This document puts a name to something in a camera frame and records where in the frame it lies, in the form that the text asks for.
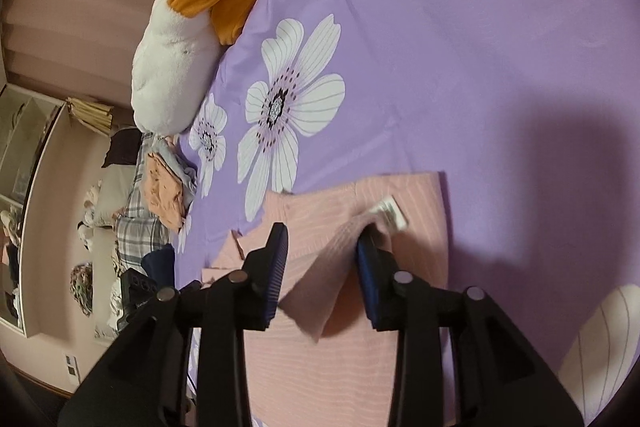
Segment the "pink striped long-sleeve top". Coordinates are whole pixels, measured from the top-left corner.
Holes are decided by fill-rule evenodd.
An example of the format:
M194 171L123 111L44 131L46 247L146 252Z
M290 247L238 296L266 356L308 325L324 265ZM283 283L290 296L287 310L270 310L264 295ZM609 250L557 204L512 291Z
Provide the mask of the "pink striped long-sleeve top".
M393 197L408 225L390 236L401 269L433 286L448 280L448 234L434 172L370 176L300 195L270 192L252 231L227 225L211 202L194 202L178 240L176 271L219 279L266 243L271 225L288 227L282 284L286 305L267 332L245 336L250 409L264 426L384 426L390 415L397 335L372 329L342 239L368 223L366 212Z

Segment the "navy blue garment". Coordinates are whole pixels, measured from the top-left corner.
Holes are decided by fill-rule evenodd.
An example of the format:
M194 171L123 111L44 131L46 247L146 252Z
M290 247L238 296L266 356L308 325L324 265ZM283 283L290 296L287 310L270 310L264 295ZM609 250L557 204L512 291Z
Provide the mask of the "navy blue garment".
M150 251L142 258L141 266L158 288L175 286L175 249L171 244Z

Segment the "colourful crochet item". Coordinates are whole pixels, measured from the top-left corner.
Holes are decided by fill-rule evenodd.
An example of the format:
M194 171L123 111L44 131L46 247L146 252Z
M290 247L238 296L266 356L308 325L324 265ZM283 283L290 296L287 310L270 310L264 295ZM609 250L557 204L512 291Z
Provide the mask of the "colourful crochet item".
M86 317L92 314L92 263L75 265L70 271L70 295Z

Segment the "plaid grey blanket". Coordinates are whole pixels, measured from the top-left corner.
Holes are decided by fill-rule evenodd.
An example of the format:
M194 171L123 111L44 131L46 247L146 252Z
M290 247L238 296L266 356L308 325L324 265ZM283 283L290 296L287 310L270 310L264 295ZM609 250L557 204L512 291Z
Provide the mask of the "plaid grey blanket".
M146 207L142 194L145 158L153 141L152 133L142 135L137 164L134 166L134 182L127 204L115 220L117 254L124 271L135 269L143 273L142 259L169 243L168 228Z

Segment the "orange patterned folded garment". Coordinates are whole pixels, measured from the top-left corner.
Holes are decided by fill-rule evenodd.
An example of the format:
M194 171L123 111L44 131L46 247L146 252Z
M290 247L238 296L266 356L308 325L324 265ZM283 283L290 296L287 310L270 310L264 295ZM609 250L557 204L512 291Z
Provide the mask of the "orange patterned folded garment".
M160 154L147 153L145 156L142 195L146 207L164 227L174 233L182 229L186 214L183 184Z

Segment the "beige pillow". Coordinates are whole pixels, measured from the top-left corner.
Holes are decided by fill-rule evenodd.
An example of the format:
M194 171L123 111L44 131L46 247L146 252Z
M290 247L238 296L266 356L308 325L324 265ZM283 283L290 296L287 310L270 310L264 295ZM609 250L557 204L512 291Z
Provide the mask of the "beige pillow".
M112 227L115 215L127 205L134 187L134 166L111 165L101 171L101 187L94 205L96 227Z

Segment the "grey folded garment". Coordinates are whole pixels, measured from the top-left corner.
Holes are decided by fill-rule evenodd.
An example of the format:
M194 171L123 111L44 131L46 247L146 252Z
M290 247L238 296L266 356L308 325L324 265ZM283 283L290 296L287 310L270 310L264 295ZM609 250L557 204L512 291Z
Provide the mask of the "grey folded garment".
M175 150L175 147L161 136L155 135L151 152L163 159L168 169L181 181L183 186L183 205L188 208L196 195L196 171Z

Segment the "yellow pleated fabric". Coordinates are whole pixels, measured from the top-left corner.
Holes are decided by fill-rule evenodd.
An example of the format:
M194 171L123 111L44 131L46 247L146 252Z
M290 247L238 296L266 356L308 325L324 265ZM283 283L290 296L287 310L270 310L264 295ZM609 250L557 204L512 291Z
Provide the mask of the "yellow pleated fabric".
M108 138L113 124L113 107L82 98L66 98L66 107L81 126Z

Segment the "purple floral bedsheet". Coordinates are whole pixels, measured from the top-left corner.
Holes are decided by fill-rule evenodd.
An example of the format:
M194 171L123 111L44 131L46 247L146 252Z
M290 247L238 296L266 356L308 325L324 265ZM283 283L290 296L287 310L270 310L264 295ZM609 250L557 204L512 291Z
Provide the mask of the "purple floral bedsheet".
M226 158L180 283L269 192L444 181L449 283L484 287L586 421L639 358L639 0L258 0L212 87Z

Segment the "white goose plush toy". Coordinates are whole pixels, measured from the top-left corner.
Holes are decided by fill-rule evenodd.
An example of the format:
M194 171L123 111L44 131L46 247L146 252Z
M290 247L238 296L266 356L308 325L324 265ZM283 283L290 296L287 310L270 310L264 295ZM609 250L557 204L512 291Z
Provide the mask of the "white goose plush toy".
M224 49L257 0L154 0L131 66L131 107L143 132L190 126Z

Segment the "pink curtain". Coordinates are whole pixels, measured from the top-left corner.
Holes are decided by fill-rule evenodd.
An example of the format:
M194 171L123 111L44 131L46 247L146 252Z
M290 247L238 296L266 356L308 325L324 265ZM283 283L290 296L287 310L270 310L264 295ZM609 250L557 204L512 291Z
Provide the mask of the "pink curtain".
M154 0L1 0L1 74L55 98L126 107Z

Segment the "white wall socket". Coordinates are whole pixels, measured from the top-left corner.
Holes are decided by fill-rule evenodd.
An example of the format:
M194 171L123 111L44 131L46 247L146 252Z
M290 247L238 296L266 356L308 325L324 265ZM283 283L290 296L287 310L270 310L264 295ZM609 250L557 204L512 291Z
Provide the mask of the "white wall socket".
M70 382L76 386L80 384L79 367L75 355L65 355L67 375Z

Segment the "white wall shelf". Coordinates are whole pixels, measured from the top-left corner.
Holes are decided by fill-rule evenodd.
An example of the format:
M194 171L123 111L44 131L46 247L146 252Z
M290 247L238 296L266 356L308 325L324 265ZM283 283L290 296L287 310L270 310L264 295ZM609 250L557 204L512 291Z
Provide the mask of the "white wall shelf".
M27 312L32 262L24 259L36 231L32 196L63 113L57 98L12 83L1 88L1 324L25 338L38 329Z

